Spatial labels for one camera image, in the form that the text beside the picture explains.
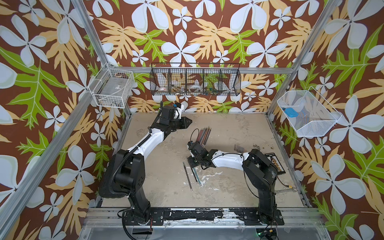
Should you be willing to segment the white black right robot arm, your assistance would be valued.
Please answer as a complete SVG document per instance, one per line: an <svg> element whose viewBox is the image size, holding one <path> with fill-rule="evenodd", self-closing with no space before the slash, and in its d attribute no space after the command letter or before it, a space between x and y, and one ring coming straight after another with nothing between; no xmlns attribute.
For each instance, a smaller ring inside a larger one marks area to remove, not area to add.
<svg viewBox="0 0 384 240"><path fill-rule="evenodd" d="M258 190L259 199L256 221L263 224L284 225L277 208L275 185L278 169L261 151L253 149L247 153L227 153L216 149L206 150L199 142L188 142L188 163L193 169L230 168L243 172L246 184Z"/></svg>

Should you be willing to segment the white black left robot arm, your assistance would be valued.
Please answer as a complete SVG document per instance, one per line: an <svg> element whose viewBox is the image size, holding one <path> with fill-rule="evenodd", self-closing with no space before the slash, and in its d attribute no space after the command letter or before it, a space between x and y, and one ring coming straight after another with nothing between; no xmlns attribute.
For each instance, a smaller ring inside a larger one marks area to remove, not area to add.
<svg viewBox="0 0 384 240"><path fill-rule="evenodd" d="M133 147L113 155L100 182L99 195L102 198L128 197L133 219L140 224L149 221L151 208L143 190L145 160L170 133L189 127L192 120L182 116L184 109L180 103L161 105L148 133Z"/></svg>

